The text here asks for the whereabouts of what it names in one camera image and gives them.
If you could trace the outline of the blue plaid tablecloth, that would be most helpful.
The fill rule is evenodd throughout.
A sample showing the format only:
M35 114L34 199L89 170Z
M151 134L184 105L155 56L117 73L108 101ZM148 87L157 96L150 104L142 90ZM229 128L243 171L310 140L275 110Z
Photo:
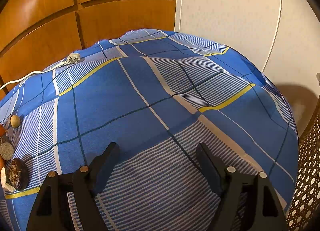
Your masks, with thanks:
M1 101L1 123L30 181L1 192L10 230L26 230L46 175L75 172L111 142L120 156L97 206L109 230L205 230L219 198L200 172L204 142L226 165L264 171L284 210L297 176L298 134L283 94L234 49L141 29L48 66ZM10 117L21 119L18 128Z

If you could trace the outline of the small beige round fruit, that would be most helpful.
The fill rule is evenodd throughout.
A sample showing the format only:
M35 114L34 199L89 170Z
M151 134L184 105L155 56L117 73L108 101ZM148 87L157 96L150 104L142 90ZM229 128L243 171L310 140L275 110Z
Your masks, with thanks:
M11 124L11 126L13 127L13 128L18 128L19 126L20 126L20 124L21 124L21 119L20 119L20 117L19 116L17 116L17 115L12 115L11 117L10 117L10 124Z

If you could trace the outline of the wooden wardrobe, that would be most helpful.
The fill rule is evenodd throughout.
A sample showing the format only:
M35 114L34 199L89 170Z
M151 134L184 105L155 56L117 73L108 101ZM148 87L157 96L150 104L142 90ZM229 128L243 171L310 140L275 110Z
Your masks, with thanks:
M130 30L173 30L176 0L1 0L1 96L70 52Z

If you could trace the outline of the brown perforated basket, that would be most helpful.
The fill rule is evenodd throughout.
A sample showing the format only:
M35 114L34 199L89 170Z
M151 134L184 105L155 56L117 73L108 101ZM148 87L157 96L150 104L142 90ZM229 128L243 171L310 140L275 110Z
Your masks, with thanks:
M288 230L319 230L319 104L300 136L298 174L286 217Z

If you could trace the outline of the dark cut eggplant piece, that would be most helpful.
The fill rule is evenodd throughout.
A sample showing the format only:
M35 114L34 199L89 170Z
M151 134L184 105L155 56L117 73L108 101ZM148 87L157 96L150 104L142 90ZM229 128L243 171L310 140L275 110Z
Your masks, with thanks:
M14 155L14 148L11 144L11 140L6 135L1 136L0 154L6 161L11 160Z

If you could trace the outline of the beige cut fruit piece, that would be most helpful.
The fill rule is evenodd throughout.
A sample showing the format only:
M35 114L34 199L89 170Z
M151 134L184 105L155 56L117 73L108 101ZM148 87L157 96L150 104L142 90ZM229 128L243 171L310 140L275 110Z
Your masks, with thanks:
M16 189L7 182L5 167L1 168L1 186L3 189L13 193Z

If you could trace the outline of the orange tangerine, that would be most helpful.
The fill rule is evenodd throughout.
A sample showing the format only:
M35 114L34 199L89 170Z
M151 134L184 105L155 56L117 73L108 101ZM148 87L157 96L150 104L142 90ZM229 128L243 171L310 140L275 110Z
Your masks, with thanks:
M6 130L2 124L0 124L0 137L6 134Z

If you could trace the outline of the white power plug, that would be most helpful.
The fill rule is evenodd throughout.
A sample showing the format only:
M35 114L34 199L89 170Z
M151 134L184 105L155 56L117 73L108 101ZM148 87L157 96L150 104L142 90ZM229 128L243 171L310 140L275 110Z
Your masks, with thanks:
M79 53L70 53L66 58L66 63L68 65L76 64L80 61L80 54Z

